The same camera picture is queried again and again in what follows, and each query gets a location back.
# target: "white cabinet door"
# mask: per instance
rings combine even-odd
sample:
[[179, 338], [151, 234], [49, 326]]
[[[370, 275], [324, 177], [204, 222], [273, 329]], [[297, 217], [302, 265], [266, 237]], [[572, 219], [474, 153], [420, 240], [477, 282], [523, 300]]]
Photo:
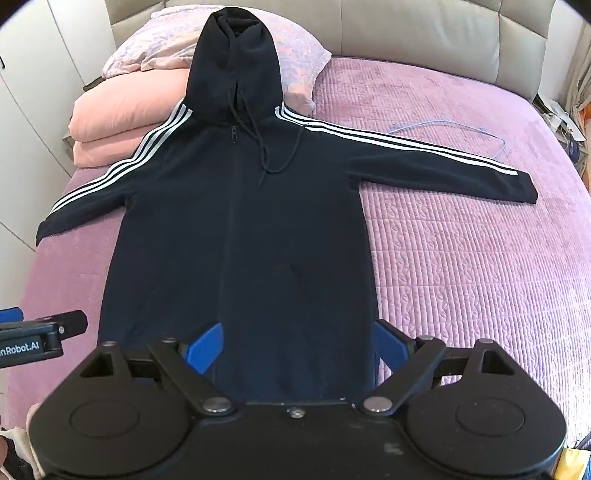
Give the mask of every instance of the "white cabinet door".
[[49, 6], [82, 81], [100, 77], [115, 51], [105, 0], [49, 0]]
[[0, 79], [0, 222], [35, 247], [37, 226], [69, 180]]
[[0, 225], [0, 310], [17, 307], [35, 253]]
[[0, 27], [0, 75], [18, 106], [57, 161], [75, 167], [62, 138], [82, 79], [61, 39], [47, 0], [24, 5]]

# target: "kangaroo pocket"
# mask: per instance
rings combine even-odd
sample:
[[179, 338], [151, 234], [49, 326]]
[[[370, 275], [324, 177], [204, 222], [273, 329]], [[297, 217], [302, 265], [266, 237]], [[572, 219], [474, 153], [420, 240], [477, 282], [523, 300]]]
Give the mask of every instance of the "kangaroo pocket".
[[129, 340], [146, 344], [167, 337], [193, 336], [216, 319], [219, 280], [207, 262], [185, 248], [159, 273], [138, 313]]
[[250, 400], [323, 398], [333, 361], [326, 312], [305, 273], [275, 262], [232, 279], [220, 302], [222, 391]]

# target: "hoodie drawstring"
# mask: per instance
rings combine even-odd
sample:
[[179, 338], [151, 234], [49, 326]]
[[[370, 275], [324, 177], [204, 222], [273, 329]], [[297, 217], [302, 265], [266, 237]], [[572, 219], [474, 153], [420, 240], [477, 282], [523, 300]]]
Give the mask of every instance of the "hoodie drawstring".
[[248, 107], [246, 97], [242, 93], [240, 88], [237, 88], [236, 92], [238, 94], [237, 98], [240, 98], [242, 100], [242, 103], [244, 103], [244, 108], [246, 110], [246, 114], [248, 115], [248, 119], [250, 120], [250, 122], [252, 124], [254, 132], [252, 132], [252, 130], [250, 130], [246, 126], [244, 121], [240, 118], [240, 115], [238, 115], [238, 112], [234, 108], [234, 101], [232, 98], [232, 94], [230, 92], [228, 92], [228, 108], [230, 109], [232, 116], [234, 117], [234, 120], [236, 120], [236, 122], [244, 129], [244, 131], [248, 135], [250, 135], [253, 139], [255, 139], [259, 144], [260, 162], [261, 162], [261, 167], [263, 170], [262, 174], [261, 174], [261, 179], [259, 180], [259, 184], [258, 184], [258, 188], [260, 190], [263, 182], [265, 181], [265, 176], [268, 173], [269, 174], [281, 173], [290, 165], [291, 161], [296, 156], [296, 151], [297, 151], [298, 146], [300, 145], [301, 136], [306, 128], [306, 125], [305, 124], [300, 125], [300, 129], [298, 130], [297, 137], [295, 138], [295, 143], [294, 143], [293, 149], [291, 150], [291, 154], [290, 154], [289, 158], [287, 159], [287, 161], [280, 168], [273, 169], [273, 168], [271, 168], [271, 156], [269, 154], [269, 149], [268, 149], [267, 145], [265, 144], [265, 141], [263, 140], [263, 137], [261, 135], [261, 131], [258, 128], [258, 124], [257, 124], [255, 118], [251, 114], [251, 110]]

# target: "hood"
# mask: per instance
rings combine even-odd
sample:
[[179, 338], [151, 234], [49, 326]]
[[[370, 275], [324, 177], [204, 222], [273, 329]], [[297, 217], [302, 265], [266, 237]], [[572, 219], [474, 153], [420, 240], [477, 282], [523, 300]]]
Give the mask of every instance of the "hood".
[[210, 15], [197, 42], [184, 103], [213, 123], [258, 120], [283, 100], [279, 60], [271, 33], [247, 10]]

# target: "black hoodie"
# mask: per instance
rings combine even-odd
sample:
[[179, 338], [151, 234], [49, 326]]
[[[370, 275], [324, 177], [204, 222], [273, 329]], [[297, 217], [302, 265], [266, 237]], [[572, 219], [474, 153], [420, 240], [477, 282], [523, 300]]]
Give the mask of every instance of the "black hoodie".
[[100, 341], [138, 348], [221, 322], [209, 374], [235, 400], [358, 398], [375, 384], [378, 317], [361, 181], [537, 198], [499, 162], [297, 115], [265, 25], [224, 8], [168, 121], [60, 199], [37, 242], [125, 206]]

